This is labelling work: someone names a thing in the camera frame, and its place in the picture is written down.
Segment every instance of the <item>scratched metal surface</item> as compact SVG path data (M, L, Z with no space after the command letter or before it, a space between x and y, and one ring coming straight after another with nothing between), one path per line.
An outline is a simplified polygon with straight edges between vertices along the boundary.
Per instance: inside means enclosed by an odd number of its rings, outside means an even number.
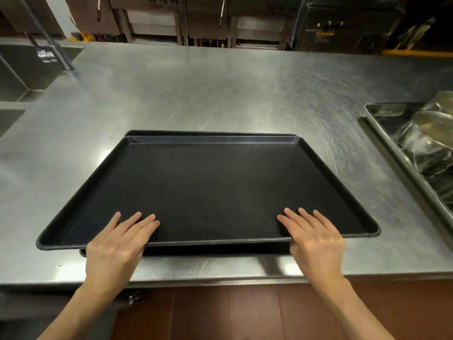
M365 103L422 101L453 89L452 61L85 46L74 62L77 80L61 76L0 139L0 284L83 281L78 251L39 251L35 240L131 129L295 133L382 229L376 238L347 239L345 274L453 272L444 235L357 122ZM290 256L146 257L132 282L294 278L302 274Z

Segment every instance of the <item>wooden floor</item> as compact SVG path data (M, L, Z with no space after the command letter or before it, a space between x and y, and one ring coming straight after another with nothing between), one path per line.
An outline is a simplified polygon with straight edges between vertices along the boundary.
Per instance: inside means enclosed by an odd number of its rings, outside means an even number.
M356 283L397 340L453 339L453 280ZM116 318L112 340L347 339L309 284L154 289Z

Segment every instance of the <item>finger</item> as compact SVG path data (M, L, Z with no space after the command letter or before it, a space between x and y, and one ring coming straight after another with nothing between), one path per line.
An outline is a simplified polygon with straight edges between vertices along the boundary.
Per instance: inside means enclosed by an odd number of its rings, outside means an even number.
M116 213L113 215L113 217L112 217L112 219L110 220L110 222L105 226L104 229L101 230L101 232L100 232L95 238L97 238L97 237L102 237L102 236L104 236L104 235L106 235L106 234L110 234L110 233L113 231L113 229L115 229L116 224L117 224L118 221L120 220L120 217L121 217L121 213L116 212Z
M299 239L303 236L304 230L293 220L284 215L278 215L277 219L285 226L293 240Z
M303 217L303 219L309 223L315 230L318 231L325 231L326 228L321 224L321 222L316 218L310 215L305 209L299 208L299 214Z
M309 223L307 223L306 220L304 220L302 217L296 214L294 211L292 211L289 208L285 208L283 211L285 212L286 216L288 216L289 219L294 221L305 232L309 233L313 231L313 227Z
M159 221L154 221L140 229L138 234L129 243L130 246L133 246L134 251L139 252L143 250L143 247L150 240L151 235L156 231L159 225Z
M340 234L338 229L332 224L331 221L327 217L325 217L323 214L321 214L319 211L314 210L313 211L313 216L316 217L323 226L326 227L328 231L331 231L332 233L337 233Z
M128 231L122 236L122 240L124 242L130 242L132 239L139 233L139 231L143 228L146 227L148 224L151 222L154 222L156 219L156 215L153 213L146 217L143 221L140 221L139 223L134 224L132 227L129 228Z
M121 237L124 235L126 231L130 227L132 227L135 222L137 222L141 217L141 212L136 212L134 215L132 215L129 219L124 221L123 223L118 224L118 226L111 232L112 235Z

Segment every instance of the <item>left hand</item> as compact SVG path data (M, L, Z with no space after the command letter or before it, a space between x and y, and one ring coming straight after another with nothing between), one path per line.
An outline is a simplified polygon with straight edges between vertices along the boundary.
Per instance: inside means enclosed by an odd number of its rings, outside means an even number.
M159 226L154 214L136 223L141 213L118 223L117 212L87 245L87 278L82 291L102 302L111 302L127 285L143 255L145 244Z

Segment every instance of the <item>right hand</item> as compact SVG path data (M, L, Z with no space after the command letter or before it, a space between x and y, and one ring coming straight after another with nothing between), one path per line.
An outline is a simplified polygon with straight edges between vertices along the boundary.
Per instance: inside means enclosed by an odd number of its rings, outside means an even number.
M154 214L136 223L141 217L137 212L117 226L120 217L117 212L87 245L87 278L80 289L99 303L109 303L126 287L145 244L160 224Z
M285 208L277 219L293 238L289 250L303 275L318 291L344 280L341 263L345 242L337 228L318 211L313 216L303 208L296 214Z

